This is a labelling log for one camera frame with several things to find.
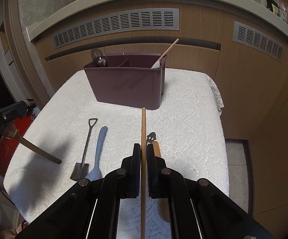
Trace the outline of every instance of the shovel blade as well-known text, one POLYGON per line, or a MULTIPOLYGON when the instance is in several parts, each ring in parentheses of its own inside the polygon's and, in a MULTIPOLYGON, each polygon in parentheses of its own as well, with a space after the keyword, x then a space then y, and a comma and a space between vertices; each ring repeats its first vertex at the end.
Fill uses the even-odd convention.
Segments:
POLYGON ((76 163, 70 179, 77 182, 78 180, 85 178, 88 171, 89 164, 76 163))

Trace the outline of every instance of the metal screw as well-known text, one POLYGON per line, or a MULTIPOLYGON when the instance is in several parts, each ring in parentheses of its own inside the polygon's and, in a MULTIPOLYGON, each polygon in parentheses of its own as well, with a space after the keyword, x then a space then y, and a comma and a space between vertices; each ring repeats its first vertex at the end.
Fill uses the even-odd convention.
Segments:
POLYGON ((120 168, 120 169, 117 169, 117 170, 116 170, 116 173, 117 173, 118 175, 123 175, 123 174, 126 174, 126 170, 125 170, 124 168, 120 168))
POLYGON ((168 175, 168 174, 171 173, 171 170, 168 169, 168 168, 163 168, 163 169, 161 170, 161 172, 162 172, 162 174, 168 175))
POLYGON ((202 186, 207 186, 209 184, 209 182, 206 179, 200 179, 199 180, 199 184, 202 185, 202 186))
POLYGON ((88 183, 89 183, 88 179, 84 178, 84 179, 80 179, 79 180, 79 185, 82 186, 82 187, 88 185, 88 183))

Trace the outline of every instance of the lace tablecloth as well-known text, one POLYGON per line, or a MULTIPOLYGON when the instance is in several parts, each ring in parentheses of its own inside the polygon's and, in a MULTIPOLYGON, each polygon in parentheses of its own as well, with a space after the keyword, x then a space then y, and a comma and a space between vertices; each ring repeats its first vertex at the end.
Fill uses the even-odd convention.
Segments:
MULTIPOLYGON (((209 179, 229 192, 225 141, 219 117, 223 102, 215 83, 204 73, 166 69, 159 109, 147 111, 147 134, 154 131, 166 165, 185 178, 209 179)), ((19 145, 4 186, 21 215, 32 222, 66 192, 76 162, 81 162, 89 130, 86 163, 94 165, 97 137, 108 127, 100 160, 102 176, 121 166, 140 143, 141 109, 97 102, 84 71, 73 75, 52 97, 25 138, 62 159, 54 164, 19 145)), ((148 199, 147 238, 171 238, 170 225, 158 215, 157 200, 148 199)), ((140 199, 121 200, 117 238, 140 238, 140 199)))

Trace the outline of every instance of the purple utensil holder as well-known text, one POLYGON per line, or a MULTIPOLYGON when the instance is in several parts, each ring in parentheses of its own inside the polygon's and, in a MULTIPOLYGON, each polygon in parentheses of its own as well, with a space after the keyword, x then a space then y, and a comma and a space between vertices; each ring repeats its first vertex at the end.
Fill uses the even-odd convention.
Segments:
POLYGON ((83 69, 97 101, 155 110, 160 107, 164 93, 167 56, 160 60, 160 67, 151 67, 160 56, 148 53, 106 54, 108 67, 99 67, 91 62, 83 69))

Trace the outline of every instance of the wooden handle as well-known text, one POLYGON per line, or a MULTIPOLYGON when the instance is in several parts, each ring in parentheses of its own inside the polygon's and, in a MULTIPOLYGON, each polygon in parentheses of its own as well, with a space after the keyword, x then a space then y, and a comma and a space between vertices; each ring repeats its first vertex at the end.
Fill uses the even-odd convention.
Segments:
POLYGON ((20 140, 20 143, 23 144, 25 147, 31 149, 33 152, 37 153, 38 155, 41 155, 44 158, 46 158, 46 159, 48 159, 48 160, 50 160, 56 164, 62 163, 62 161, 60 159, 56 158, 55 156, 52 156, 51 154, 48 154, 46 151, 43 151, 42 149, 36 147, 34 144, 30 143, 25 138, 22 138, 20 140))
MULTIPOLYGON (((157 141, 152 142, 153 148, 154 148, 154 155, 161 158, 161 151, 160 146, 157 141)), ((171 216, 170 216, 170 209, 168 205, 167 199, 160 199, 159 200, 159 213, 161 214, 161 217, 166 222, 171 222, 171 216)))
POLYGON ((153 145, 153 148, 154 148, 154 155, 157 156, 157 157, 162 158, 161 151, 160 151, 160 146, 159 146, 158 142, 157 141, 153 141, 152 145, 153 145))
POLYGON ((145 214, 146 214, 146 109, 142 108, 142 133, 141 133, 141 239, 145 239, 145 214))
POLYGON ((161 60, 161 59, 163 58, 163 56, 165 56, 165 55, 167 54, 167 52, 168 52, 179 40, 180 40, 180 39, 177 38, 177 39, 173 42, 173 44, 170 45, 169 48, 166 49, 166 51, 160 56, 160 58, 159 58, 158 60, 156 60, 156 62, 159 61, 159 60, 161 60))

